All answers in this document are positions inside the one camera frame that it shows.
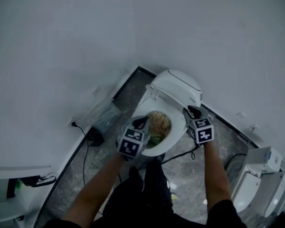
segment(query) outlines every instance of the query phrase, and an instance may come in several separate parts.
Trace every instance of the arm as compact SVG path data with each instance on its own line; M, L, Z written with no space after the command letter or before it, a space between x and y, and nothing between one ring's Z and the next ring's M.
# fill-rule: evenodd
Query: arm
M82 228L90 227L123 163L124 158L116 154L80 191L62 220L72 221Z
M205 186L208 212L222 200L231 200L229 181L220 161L213 141L204 144Z

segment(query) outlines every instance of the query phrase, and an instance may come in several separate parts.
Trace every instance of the toilet seat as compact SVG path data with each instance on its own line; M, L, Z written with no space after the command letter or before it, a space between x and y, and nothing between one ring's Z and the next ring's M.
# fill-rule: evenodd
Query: toilet seat
M171 122L171 130L167 137L153 148L145 149L142 154L145 156L158 156L167 152L186 132L186 121L184 115L176 108L170 106L163 99L148 97L139 104L133 113L134 116L145 116L150 112L161 112Z

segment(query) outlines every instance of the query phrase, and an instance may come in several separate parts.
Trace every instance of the white toilet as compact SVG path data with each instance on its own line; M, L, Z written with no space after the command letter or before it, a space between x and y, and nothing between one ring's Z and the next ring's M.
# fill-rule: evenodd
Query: white toilet
M167 152L186 132L182 109L188 108L188 105L200 107L202 91L193 78L174 69L160 73L150 85L146 85L146 89L132 117L161 112L171 122L171 130L166 138L142 152L145 156L157 156Z

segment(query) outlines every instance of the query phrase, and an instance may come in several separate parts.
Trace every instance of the sleeve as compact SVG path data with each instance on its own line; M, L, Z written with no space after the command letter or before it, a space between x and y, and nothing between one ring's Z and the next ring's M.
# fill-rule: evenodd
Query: sleeve
M81 228L81 226L66 220L61 219L52 219L49 220L43 228L57 228L57 227L65 227L65 228Z
M247 228L230 200L220 201L210 209L206 226Z

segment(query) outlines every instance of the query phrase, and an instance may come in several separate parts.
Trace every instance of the black shirt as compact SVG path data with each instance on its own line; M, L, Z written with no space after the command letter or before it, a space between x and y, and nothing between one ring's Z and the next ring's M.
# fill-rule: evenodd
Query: black shirt
M150 210L135 212L131 210L124 214L118 213L113 217L101 217L94 221L91 227L144 227L148 228L154 225L161 226L178 226L178 227L237 227L246 228L246 225L242 223L239 218L236 209L233 206L232 201L223 200L212 207L208 214L207 224L201 225L195 222L191 222L180 217L177 214L169 214L165 212L156 212ZM68 227L68 228L80 228L79 225L65 220L53 219L48 221L44 228L54 227Z

